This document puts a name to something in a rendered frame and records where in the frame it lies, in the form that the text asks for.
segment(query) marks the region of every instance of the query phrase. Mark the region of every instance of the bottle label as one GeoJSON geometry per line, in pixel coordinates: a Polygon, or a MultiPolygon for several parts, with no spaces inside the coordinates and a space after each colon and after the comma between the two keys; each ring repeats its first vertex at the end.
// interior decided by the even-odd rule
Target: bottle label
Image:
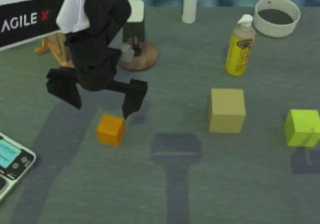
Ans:
{"type": "Polygon", "coordinates": [[[226,71],[231,75],[245,72],[254,39],[241,40],[232,35],[226,62],[226,71]]]}

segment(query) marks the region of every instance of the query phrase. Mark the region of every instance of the white bowl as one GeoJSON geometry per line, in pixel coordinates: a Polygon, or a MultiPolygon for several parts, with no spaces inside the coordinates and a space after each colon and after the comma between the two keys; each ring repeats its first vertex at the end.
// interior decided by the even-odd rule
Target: white bowl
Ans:
{"type": "Polygon", "coordinates": [[[300,9],[290,0],[260,0],[254,10],[253,25],[260,33],[274,38],[291,34],[301,17],[300,9]],[[287,25],[277,25],[263,19],[258,13],[262,10],[279,10],[289,15],[293,22],[287,25]]]}

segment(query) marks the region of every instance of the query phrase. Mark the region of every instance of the tan cube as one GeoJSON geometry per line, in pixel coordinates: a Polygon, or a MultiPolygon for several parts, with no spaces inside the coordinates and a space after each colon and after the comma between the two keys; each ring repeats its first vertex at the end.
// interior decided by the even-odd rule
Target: tan cube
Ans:
{"type": "Polygon", "coordinates": [[[209,97],[209,132],[240,133],[245,113],[244,91],[211,89],[209,97]]]}

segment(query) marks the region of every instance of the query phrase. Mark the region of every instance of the yellow bottle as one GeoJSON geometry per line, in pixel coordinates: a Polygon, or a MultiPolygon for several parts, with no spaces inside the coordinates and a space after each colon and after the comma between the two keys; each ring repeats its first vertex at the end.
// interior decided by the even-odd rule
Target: yellow bottle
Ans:
{"type": "Polygon", "coordinates": [[[243,15],[233,30],[225,64],[225,70],[230,75],[240,76],[245,73],[256,36],[253,20],[251,15],[243,15]]]}

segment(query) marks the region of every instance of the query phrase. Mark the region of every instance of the digital scale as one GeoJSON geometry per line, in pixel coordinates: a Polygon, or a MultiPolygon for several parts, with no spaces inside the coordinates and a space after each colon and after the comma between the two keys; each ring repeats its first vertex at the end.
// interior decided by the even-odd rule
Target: digital scale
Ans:
{"type": "Polygon", "coordinates": [[[36,154],[0,133],[0,202],[36,161],[36,154]]]}

